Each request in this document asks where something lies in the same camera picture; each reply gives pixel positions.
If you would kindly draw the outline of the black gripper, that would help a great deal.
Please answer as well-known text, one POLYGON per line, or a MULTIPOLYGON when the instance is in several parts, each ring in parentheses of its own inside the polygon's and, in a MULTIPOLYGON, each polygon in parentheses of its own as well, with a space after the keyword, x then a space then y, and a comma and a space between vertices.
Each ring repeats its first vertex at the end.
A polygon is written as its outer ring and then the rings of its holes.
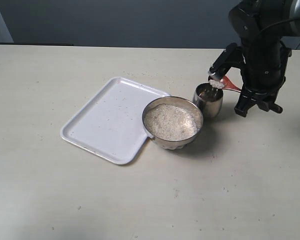
POLYGON ((283 84, 287 61, 292 49, 280 37, 259 37, 252 40, 241 37, 245 69, 241 72, 242 89, 234 111, 246 117, 248 110, 257 105, 265 112, 277 112, 277 91, 283 84))

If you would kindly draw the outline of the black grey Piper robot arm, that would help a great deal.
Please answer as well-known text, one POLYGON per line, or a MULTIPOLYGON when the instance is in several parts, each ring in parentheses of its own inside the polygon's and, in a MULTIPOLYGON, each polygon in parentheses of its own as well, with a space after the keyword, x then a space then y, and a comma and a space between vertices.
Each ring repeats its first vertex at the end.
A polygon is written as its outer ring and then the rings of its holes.
POLYGON ((244 59, 235 113, 246 117, 253 106, 282 113, 276 99, 292 54, 282 38, 300 37, 300 0, 243 0, 228 18, 240 37, 244 59))

